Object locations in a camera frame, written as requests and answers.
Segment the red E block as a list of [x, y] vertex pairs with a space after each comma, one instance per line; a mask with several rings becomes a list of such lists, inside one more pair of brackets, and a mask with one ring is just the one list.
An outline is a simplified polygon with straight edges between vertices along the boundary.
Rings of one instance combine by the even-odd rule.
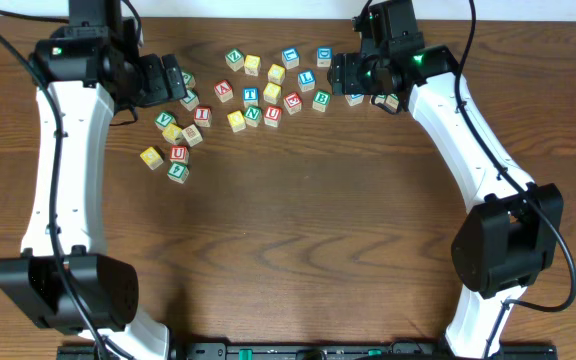
[[284, 107], [290, 115], [302, 110], [303, 101], [297, 92], [292, 92], [283, 98]]

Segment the green N block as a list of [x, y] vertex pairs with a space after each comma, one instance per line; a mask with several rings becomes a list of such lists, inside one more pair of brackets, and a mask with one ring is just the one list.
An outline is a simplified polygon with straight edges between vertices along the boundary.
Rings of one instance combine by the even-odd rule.
[[247, 126], [258, 127], [262, 119], [262, 110], [257, 106], [248, 106], [244, 112]]

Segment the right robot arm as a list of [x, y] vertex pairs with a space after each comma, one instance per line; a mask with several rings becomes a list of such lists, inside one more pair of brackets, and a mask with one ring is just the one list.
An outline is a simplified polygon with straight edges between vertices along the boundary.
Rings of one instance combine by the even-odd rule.
[[429, 47], [409, 1], [367, 3], [353, 21], [356, 53], [332, 58], [336, 95], [392, 95], [439, 150], [467, 216], [451, 245], [462, 290], [439, 345], [395, 347], [394, 359], [553, 359], [548, 345], [504, 345], [501, 333], [527, 288], [561, 249], [563, 198], [538, 185], [488, 126], [467, 87], [464, 60]]

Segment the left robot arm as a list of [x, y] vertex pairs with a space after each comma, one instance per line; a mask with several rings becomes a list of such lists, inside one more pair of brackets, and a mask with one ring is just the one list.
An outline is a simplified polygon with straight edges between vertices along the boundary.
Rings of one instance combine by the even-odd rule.
[[0, 260], [0, 289], [39, 328], [89, 338], [92, 359], [181, 359], [171, 330], [139, 304], [135, 269], [107, 253], [105, 145], [113, 117], [186, 95], [174, 55], [143, 55], [120, 0], [73, 1], [65, 26], [24, 65], [38, 90], [34, 204], [20, 252]]

